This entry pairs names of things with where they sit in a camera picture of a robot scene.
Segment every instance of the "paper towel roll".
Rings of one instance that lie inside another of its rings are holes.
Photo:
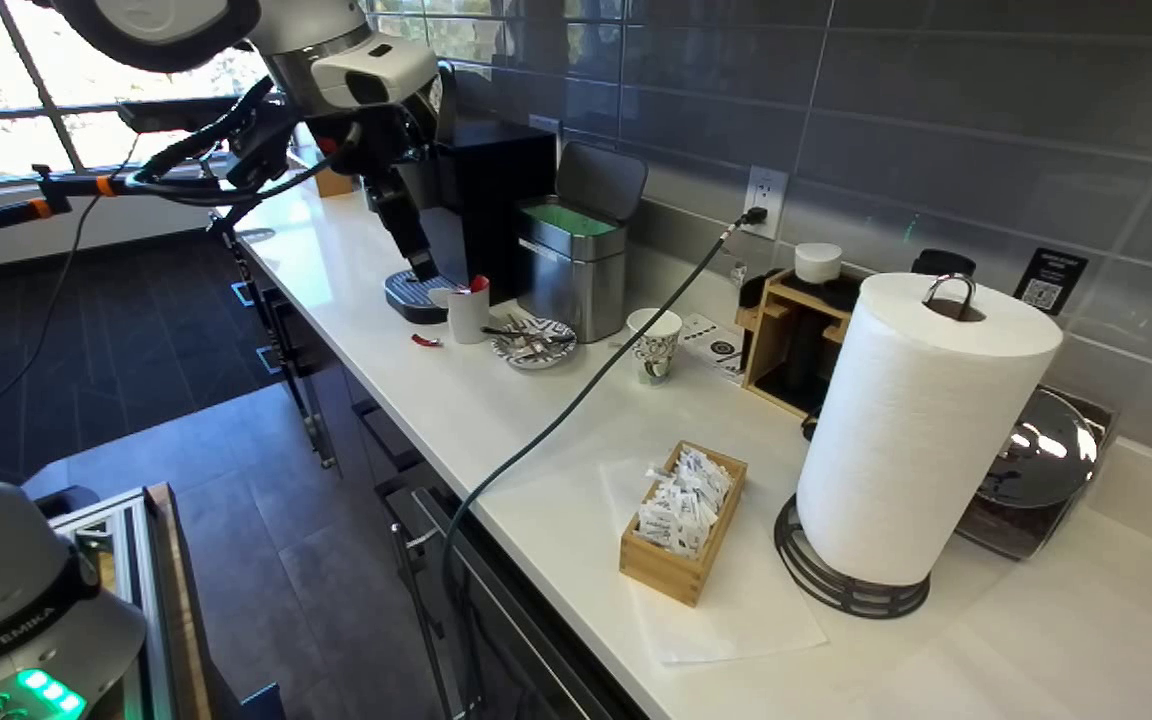
[[[930,284],[912,274],[860,284],[795,488],[818,562],[872,586],[930,574],[1063,342],[1043,313],[993,290],[971,299],[984,320],[938,316],[925,309]]]

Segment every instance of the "dark floor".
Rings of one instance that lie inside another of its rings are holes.
[[[175,488],[211,655],[241,698],[276,681],[294,720],[423,720],[437,694],[371,498],[384,478],[366,431],[335,437],[325,471],[283,390],[41,471],[96,491]]]
[[[54,274],[0,270],[0,390],[37,349]],[[232,276],[201,234],[78,251],[41,360],[0,401],[0,480],[270,383]]]

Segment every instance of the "window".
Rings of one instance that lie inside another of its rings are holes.
[[[197,74],[135,74],[75,36],[64,17],[8,0],[28,57],[54,101],[54,116],[41,106],[8,30],[0,25],[0,183],[30,177],[30,163],[108,169],[133,147],[133,132],[116,121],[121,101],[185,101],[185,95],[241,95],[264,77],[254,51],[222,51]],[[172,145],[172,132],[141,137],[135,155]]]

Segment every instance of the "cable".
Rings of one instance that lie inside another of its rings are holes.
[[[112,177],[133,163],[135,147],[141,147],[141,137],[133,137],[127,155],[112,169]],[[64,264],[59,264],[50,290],[49,290],[42,329],[41,329],[41,335],[30,342],[30,351],[28,351],[28,360],[16,367],[16,375],[11,375],[8,383],[0,383],[0,401],[8,401],[8,397],[23,383],[23,375],[30,372],[30,363],[42,356],[42,344],[49,344],[49,335],[50,335],[64,284],[66,284],[70,264],[75,264],[75,258],[78,258],[78,246],[83,246],[87,215],[90,215],[90,208],[96,208],[99,199],[104,199],[104,197],[90,197],[87,208],[78,214],[78,220],[75,220],[75,228],[70,228],[70,246],[66,246],[66,251],[64,251]]]
[[[546,419],[522,450],[515,450],[504,464],[497,464],[451,511],[448,522],[448,543],[444,543],[444,594],[456,604],[456,579],[451,579],[451,549],[456,549],[456,532],[469,517],[469,509],[509,471],[515,470],[532,450],[539,450],[582,401],[589,392],[621,363],[621,356],[694,284],[694,276],[718,258],[718,250],[733,242],[733,234],[738,224],[761,224],[766,214],[763,208],[748,208],[745,215],[735,215],[718,242],[700,258],[700,264],[684,276],[684,284],[656,309],[656,316],[636,329],[595,372],[591,381],[558,409],[554,419]]]

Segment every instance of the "kitchen counter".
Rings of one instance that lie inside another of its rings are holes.
[[[612,356],[589,344],[522,375],[490,344],[411,344],[444,329],[384,304],[384,276],[403,264],[362,197],[286,193],[243,228],[254,264],[461,498]],[[808,602],[770,549],[808,451],[795,424],[700,349],[656,390],[621,363],[476,517],[651,717],[1152,717],[1149,537],[1083,503],[1029,563],[952,539],[914,618],[853,621]],[[677,442],[748,459],[694,609],[614,574],[643,471]]]

